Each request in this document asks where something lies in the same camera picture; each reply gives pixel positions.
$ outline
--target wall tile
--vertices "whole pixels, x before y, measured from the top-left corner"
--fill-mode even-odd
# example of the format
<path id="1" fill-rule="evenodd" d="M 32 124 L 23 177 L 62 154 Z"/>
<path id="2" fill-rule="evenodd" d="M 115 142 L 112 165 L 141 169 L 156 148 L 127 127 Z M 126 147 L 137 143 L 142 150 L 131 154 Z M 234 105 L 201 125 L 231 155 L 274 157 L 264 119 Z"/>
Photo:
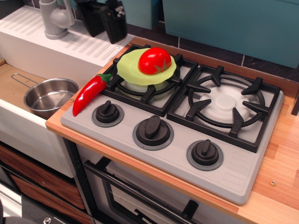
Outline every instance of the wall tile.
<path id="1" fill-rule="evenodd" d="M 82 16 L 81 12 L 78 9 L 73 9 L 73 11 L 74 11 L 74 14 L 75 14 L 75 18 L 77 20 L 83 20 L 83 16 Z"/>
<path id="2" fill-rule="evenodd" d="M 230 62 L 237 65 L 241 65 L 243 60 L 243 55 L 241 54 L 212 47 L 206 44 L 190 41 L 184 38 L 180 39 L 179 47 L 188 51 L 217 58 L 219 60 Z"/>
<path id="3" fill-rule="evenodd" d="M 243 66 L 299 82 L 299 68 L 292 69 L 249 56 L 245 56 Z"/>
<path id="4" fill-rule="evenodd" d="M 39 8 L 39 0 L 32 0 L 35 8 Z"/>
<path id="5" fill-rule="evenodd" d="M 178 37 L 166 34 L 165 24 L 163 22 L 159 22 L 152 30 L 128 24 L 128 33 L 152 41 L 178 47 Z"/>
<path id="6" fill-rule="evenodd" d="M 32 0 L 23 0 L 23 2 L 24 2 L 24 4 L 25 4 L 26 6 L 34 7 L 34 5 L 33 5 L 33 1 L 32 1 Z"/>

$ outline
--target red tomato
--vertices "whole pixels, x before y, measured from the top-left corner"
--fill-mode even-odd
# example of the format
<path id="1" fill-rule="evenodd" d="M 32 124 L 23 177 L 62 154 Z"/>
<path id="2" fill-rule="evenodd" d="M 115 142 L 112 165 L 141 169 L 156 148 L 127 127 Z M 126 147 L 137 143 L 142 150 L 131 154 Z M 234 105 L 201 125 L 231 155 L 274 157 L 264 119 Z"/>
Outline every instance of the red tomato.
<path id="1" fill-rule="evenodd" d="M 150 48 L 145 51 L 138 62 L 138 69 L 144 74 L 154 75 L 171 66 L 169 53 L 162 48 Z"/>

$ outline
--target pot handle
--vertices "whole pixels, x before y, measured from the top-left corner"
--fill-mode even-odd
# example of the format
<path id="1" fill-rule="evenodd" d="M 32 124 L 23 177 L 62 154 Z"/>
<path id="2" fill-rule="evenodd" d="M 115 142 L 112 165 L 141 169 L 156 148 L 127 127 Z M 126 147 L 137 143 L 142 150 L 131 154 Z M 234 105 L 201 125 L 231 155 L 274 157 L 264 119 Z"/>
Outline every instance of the pot handle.
<path id="1" fill-rule="evenodd" d="M 31 88 L 31 86 L 28 86 L 27 84 L 25 84 L 25 83 L 21 82 L 20 80 L 16 79 L 16 78 L 14 77 L 14 76 L 16 76 L 16 75 L 22 76 L 23 78 L 26 78 L 26 79 L 28 79 L 29 81 L 38 84 L 36 81 L 34 81 L 34 80 L 30 79 L 30 78 L 27 78 L 27 77 L 25 77 L 25 76 L 23 76 L 23 75 L 21 75 L 21 74 L 19 74 L 19 73 L 14 73 L 13 75 L 11 75 L 11 78 L 12 78 L 12 79 L 14 79 L 15 81 L 18 81 L 19 83 L 21 83 L 21 84 L 27 86 L 28 88 Z"/>

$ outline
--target screw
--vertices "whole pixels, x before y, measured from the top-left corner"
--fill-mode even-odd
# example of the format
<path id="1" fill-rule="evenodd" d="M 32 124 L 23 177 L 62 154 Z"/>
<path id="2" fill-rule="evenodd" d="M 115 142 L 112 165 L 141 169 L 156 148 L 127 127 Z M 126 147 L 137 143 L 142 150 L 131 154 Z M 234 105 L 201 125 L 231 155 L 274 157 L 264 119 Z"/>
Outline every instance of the screw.
<path id="1" fill-rule="evenodd" d="M 273 187 L 275 187 L 276 186 L 276 182 L 275 181 L 271 181 L 270 185 L 273 186 Z"/>
<path id="2" fill-rule="evenodd" d="M 44 220 L 43 220 L 43 224 L 50 224 L 51 223 L 51 218 L 45 218 Z"/>

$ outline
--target black cast iron grate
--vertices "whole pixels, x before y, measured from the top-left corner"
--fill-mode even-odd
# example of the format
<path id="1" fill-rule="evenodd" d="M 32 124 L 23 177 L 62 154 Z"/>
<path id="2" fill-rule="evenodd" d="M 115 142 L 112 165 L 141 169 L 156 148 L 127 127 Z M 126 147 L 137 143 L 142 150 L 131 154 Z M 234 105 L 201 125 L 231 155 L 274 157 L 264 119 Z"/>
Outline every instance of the black cast iron grate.
<path id="1" fill-rule="evenodd" d="M 150 45 L 145 45 L 142 47 L 142 46 L 133 44 L 124 54 L 129 53 L 135 49 L 143 49 L 143 48 L 150 48 Z M 177 54 L 176 56 L 174 56 L 174 60 L 176 62 L 177 68 L 176 68 L 173 76 L 171 78 L 169 78 L 168 80 L 166 80 L 169 84 L 165 88 L 157 91 L 154 85 L 149 85 L 147 88 L 147 91 L 145 93 L 136 92 L 136 91 L 129 90 L 128 88 L 121 85 L 121 83 L 124 81 L 124 79 L 117 74 L 117 67 L 116 67 L 116 65 L 119 62 L 119 60 L 121 59 L 121 57 L 114 59 L 113 64 L 104 72 L 104 74 L 111 73 L 112 79 L 107 84 L 107 87 L 102 92 L 102 94 L 106 95 L 108 97 L 117 99 L 126 104 L 132 105 L 134 107 L 140 108 L 142 110 L 148 111 L 150 113 L 159 115 L 161 117 L 165 116 L 165 114 L 169 110 L 171 104 L 176 99 L 176 96 L 179 94 L 183 84 L 188 79 L 190 79 L 191 76 L 198 73 L 198 63 L 197 62 L 186 60 L 183 58 L 182 55 Z M 190 68 L 189 72 L 183 78 L 183 80 L 180 78 L 180 67 L 181 66 Z M 172 95 L 169 97 L 167 102 L 162 107 L 157 107 L 157 106 L 151 104 L 150 101 L 154 96 L 163 94 L 172 89 L 174 89 L 174 92 L 172 93 Z"/>
<path id="2" fill-rule="evenodd" d="M 208 73 L 211 75 L 201 77 L 202 73 Z M 200 112 L 211 103 L 211 99 L 194 102 L 193 94 L 195 92 L 210 93 L 210 89 L 202 86 L 201 84 L 211 80 L 215 86 L 220 88 L 221 80 L 223 79 L 247 86 L 247 88 L 242 91 L 242 95 L 256 95 L 259 100 L 259 104 L 247 101 L 243 101 L 242 103 L 244 106 L 256 112 L 255 116 L 253 116 L 249 120 L 244 121 L 238 110 L 236 108 L 233 108 L 232 115 L 234 122 L 232 124 L 227 124 L 212 120 Z M 265 105 L 262 91 L 270 92 L 273 94 L 273 98 L 269 107 Z M 233 73 L 225 72 L 222 66 L 212 68 L 206 65 L 202 65 L 199 69 L 198 74 L 193 76 L 181 91 L 181 94 L 167 113 L 167 119 L 256 153 L 258 146 L 262 140 L 263 133 L 267 127 L 269 116 L 271 115 L 279 92 L 279 87 L 263 83 L 263 79 L 259 77 L 253 80 Z M 181 116 L 176 114 L 176 110 L 185 99 L 185 97 L 188 97 L 190 110 L 188 111 L 186 116 Z M 196 121 L 196 117 L 212 126 L 208 126 L 205 123 Z M 255 142 L 250 142 L 238 137 L 238 133 L 242 128 L 250 126 L 258 120 L 262 121 L 262 125 L 260 130 L 258 130 L 259 133 Z M 227 133 L 217 129 L 216 127 L 230 129 L 230 131 Z"/>

